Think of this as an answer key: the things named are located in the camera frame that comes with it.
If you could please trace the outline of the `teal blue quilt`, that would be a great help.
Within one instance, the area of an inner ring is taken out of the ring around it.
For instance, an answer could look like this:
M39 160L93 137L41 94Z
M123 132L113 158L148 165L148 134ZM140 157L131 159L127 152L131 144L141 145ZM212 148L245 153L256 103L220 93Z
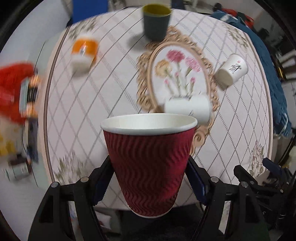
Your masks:
M241 19L229 15L223 11L216 11L210 15L212 18L219 19L245 32L252 41L257 51L259 59L265 71L269 85L271 103L273 108L273 132L278 136L287 137L292 131L292 124L288 116L287 100L273 66L273 61L264 42L258 37L253 30L247 27Z

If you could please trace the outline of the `white paper cup with calligraphy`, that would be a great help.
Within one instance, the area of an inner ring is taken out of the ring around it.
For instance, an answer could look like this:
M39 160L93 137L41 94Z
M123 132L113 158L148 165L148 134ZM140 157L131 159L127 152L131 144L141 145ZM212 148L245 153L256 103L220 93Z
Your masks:
M215 73L218 82L231 86L248 73L245 60L238 54L231 54Z

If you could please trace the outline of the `green and white box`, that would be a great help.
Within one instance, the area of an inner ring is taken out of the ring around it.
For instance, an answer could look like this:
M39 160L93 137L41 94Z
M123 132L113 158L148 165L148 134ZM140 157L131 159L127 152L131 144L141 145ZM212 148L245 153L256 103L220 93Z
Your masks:
M9 181L21 180L30 175L30 171L26 162L17 165L8 166L2 169L4 176Z

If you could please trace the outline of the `orange tissue pack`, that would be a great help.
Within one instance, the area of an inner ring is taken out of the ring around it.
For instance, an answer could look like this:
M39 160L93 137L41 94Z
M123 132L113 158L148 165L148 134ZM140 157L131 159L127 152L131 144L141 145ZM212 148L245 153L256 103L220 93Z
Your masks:
M21 83L19 112L22 118L38 118L36 102L38 100L41 78L35 74Z

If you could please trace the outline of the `chair with blue cushion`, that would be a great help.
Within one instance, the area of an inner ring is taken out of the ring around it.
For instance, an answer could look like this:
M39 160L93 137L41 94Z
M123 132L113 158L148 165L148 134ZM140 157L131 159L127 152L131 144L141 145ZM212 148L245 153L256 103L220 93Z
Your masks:
M73 23L108 12L108 0L73 0Z

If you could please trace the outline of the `plain white paper cup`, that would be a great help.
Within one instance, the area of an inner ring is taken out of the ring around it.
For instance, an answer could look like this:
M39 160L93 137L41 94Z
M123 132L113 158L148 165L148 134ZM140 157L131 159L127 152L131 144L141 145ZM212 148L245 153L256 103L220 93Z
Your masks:
M164 112L190 115L197 120L198 125L207 125L210 122L212 104L208 96L203 94L172 98L164 103Z

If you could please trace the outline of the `red ribbed paper cup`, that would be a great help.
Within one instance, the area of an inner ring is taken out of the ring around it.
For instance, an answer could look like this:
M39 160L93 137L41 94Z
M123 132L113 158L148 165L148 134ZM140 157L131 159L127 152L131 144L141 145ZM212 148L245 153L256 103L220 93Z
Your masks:
M101 122L122 194L138 216L157 218L173 207L198 121L189 115L141 113Z

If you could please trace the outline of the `dark green yellow-lined cup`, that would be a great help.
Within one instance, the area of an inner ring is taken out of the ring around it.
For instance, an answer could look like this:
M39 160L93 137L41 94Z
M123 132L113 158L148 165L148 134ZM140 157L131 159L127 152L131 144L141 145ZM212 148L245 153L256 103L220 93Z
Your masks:
M165 39L171 17L171 9L163 4L147 4L142 7L144 35L156 42Z

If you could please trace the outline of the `orange and white cup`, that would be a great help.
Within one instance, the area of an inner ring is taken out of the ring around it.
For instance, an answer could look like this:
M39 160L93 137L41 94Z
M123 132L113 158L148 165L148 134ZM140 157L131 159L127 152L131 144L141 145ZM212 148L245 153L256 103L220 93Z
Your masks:
M80 34L74 41L71 51L73 73L86 73L96 61L99 41L90 34Z

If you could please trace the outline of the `blue smartphone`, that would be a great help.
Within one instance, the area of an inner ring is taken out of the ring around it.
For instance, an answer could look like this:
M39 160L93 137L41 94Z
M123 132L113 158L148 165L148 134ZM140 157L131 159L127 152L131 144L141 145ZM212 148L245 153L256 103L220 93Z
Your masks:
M38 120L37 119L29 119L28 120L28 143L27 143L27 151L30 159L38 163Z

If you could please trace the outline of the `red plastic bag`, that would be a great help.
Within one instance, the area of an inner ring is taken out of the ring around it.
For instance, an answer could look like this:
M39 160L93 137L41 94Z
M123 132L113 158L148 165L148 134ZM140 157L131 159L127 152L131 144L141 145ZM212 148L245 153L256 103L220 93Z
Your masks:
M22 81L34 75L32 63L19 62L1 67L1 116L23 125L25 118L19 112L20 90Z

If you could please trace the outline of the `white floral diamond tablecloth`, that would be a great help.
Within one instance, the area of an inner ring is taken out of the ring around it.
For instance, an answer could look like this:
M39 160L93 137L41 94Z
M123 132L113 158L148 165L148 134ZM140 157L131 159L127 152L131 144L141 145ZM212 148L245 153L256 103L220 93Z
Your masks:
M90 34L99 41L96 61L73 73L74 41ZM199 126L192 154L196 163L226 183L233 169L263 172L271 157L273 110L264 68L250 37L211 16L174 10L168 35L151 43L143 34L142 10L126 8L76 23L51 38L42 108L42 156L49 181L72 183L102 164L107 155L102 120L118 115L163 111L172 97L208 95L212 114ZM231 86L215 73L231 54L248 73Z

